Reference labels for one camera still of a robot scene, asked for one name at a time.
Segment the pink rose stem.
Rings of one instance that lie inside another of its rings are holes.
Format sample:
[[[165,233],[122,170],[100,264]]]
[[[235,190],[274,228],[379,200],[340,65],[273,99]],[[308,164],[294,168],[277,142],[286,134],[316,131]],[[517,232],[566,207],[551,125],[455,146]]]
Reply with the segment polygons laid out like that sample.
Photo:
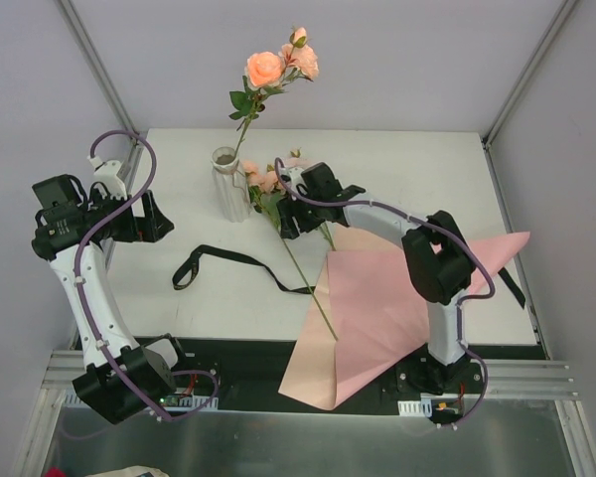
[[[287,194],[280,186],[276,173],[272,171],[270,165],[268,165],[265,170],[262,170],[251,161],[244,161],[242,163],[242,168],[252,206],[257,212],[265,215],[273,225],[275,231],[281,239],[285,251],[288,253],[294,267],[296,268],[296,271],[298,272],[304,287],[309,292],[312,302],[316,305],[316,308],[330,335],[334,341],[337,342],[338,335],[330,318],[327,316],[327,312],[322,306],[319,298],[316,296],[315,287],[309,284],[309,281],[301,265],[288,245],[288,238],[285,238],[282,235],[283,223],[280,206],[283,205],[283,201]]]
[[[267,100],[285,93],[295,81],[313,82],[319,74],[318,56],[304,27],[294,27],[278,53],[265,51],[249,56],[241,77],[242,88],[228,93],[232,106],[229,118],[238,122],[239,132],[234,156],[238,156],[248,129],[265,110]]]
[[[302,168],[307,169],[312,165],[312,163],[302,157],[302,152],[300,148],[291,149],[289,151],[289,156],[284,160],[284,165],[288,168]],[[319,226],[319,230],[329,245],[330,250],[336,250],[332,233],[330,232],[328,226],[325,223],[322,223]]]

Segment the pink wrapping paper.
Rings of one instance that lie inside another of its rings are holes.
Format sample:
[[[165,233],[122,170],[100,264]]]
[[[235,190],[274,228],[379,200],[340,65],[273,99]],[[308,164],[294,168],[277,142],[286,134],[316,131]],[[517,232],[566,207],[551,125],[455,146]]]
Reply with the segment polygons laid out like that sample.
[[[471,240],[470,249],[491,274],[503,266],[516,275],[512,259],[529,233]],[[358,229],[334,227],[330,251],[318,279],[316,296],[338,335],[335,342],[312,302],[298,345],[330,341],[335,345],[340,383],[387,368],[415,351],[429,337],[425,301],[414,290],[403,252]],[[465,304],[465,338],[472,345],[532,345],[535,337],[526,309],[499,277],[496,294]]]

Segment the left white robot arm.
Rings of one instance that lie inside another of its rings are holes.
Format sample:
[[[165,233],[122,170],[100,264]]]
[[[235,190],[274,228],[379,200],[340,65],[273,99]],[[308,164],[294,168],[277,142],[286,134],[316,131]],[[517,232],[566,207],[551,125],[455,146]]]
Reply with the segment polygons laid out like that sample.
[[[114,196],[102,180],[89,190],[64,174],[33,185],[41,204],[35,215],[34,253],[62,284],[77,323],[84,372],[73,380],[77,397],[112,424],[159,404],[189,377],[190,363],[176,338],[139,344],[125,325],[107,279],[106,240],[154,243],[174,225],[143,188],[134,197]]]

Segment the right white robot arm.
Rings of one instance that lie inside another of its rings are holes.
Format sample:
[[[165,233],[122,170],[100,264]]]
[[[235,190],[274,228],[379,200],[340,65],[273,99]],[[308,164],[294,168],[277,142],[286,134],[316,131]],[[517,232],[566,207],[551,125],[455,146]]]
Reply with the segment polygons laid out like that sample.
[[[307,169],[273,163],[285,196],[277,205],[280,234],[296,239],[323,223],[369,232],[400,247],[414,290],[426,301],[430,337],[426,361],[408,374],[420,392],[439,396],[458,386],[470,365],[463,303],[474,271],[483,264],[467,246],[453,217],[439,211],[424,219],[375,199],[366,189],[344,187],[325,163]]]

